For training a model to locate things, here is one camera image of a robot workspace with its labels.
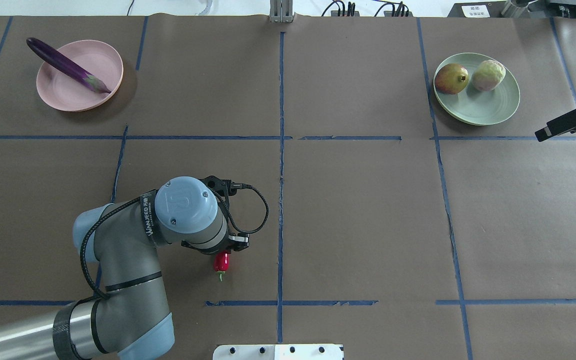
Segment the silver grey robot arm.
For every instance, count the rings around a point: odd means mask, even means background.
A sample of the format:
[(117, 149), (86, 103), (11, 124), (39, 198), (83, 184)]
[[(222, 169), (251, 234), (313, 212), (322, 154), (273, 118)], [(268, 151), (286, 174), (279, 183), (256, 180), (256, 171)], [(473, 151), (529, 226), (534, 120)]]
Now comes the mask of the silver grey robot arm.
[(93, 296), (0, 327), (0, 360), (155, 360), (175, 342), (158, 248), (180, 244), (204, 255), (241, 251), (249, 230), (229, 198), (251, 185), (214, 176), (176, 177), (122, 203), (80, 214), (73, 243)]

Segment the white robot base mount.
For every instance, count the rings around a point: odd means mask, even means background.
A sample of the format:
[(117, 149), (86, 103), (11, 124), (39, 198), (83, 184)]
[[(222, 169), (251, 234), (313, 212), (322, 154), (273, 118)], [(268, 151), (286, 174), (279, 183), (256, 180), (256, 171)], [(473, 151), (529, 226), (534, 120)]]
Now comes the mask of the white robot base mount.
[(341, 344), (224, 344), (218, 346), (213, 360), (344, 360)]

